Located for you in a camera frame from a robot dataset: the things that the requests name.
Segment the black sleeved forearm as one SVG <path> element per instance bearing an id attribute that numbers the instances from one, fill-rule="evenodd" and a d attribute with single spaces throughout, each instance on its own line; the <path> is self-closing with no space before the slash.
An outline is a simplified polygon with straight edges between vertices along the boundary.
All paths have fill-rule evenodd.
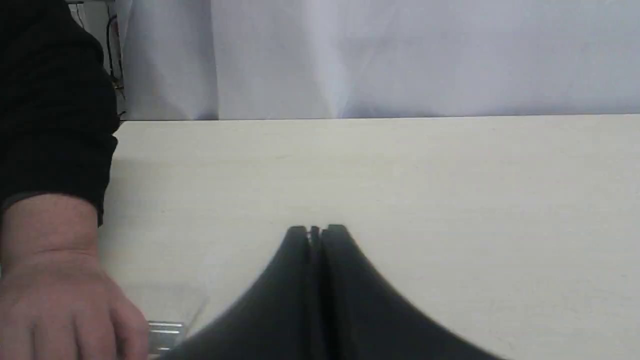
<path id="1" fill-rule="evenodd" d="M 103 48 L 64 0 L 3 0 L 0 12 L 1 203 L 64 194 L 102 224 L 121 125 Z"/>

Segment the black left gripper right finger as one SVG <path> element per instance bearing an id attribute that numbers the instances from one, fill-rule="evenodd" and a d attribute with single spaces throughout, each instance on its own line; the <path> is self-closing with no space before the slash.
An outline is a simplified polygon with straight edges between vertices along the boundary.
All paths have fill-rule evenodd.
<path id="1" fill-rule="evenodd" d="M 320 298 L 332 360 L 496 360 L 422 313 L 359 248 L 344 225 L 320 231 Z"/>

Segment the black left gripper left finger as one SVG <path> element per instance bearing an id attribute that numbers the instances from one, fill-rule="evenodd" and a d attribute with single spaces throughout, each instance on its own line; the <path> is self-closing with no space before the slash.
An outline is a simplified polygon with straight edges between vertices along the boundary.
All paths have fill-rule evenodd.
<path id="1" fill-rule="evenodd" d="M 311 360 L 310 244 L 291 227 L 265 271 L 222 315 L 167 354 L 169 360 Z"/>

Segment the person's bare hand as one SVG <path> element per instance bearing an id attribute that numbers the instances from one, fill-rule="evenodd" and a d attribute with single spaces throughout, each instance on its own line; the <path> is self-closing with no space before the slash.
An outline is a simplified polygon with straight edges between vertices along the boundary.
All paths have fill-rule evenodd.
<path id="1" fill-rule="evenodd" d="M 98 214 L 64 194 L 19 200 L 1 227 L 3 360 L 146 360 L 147 321 L 103 270 Z"/>

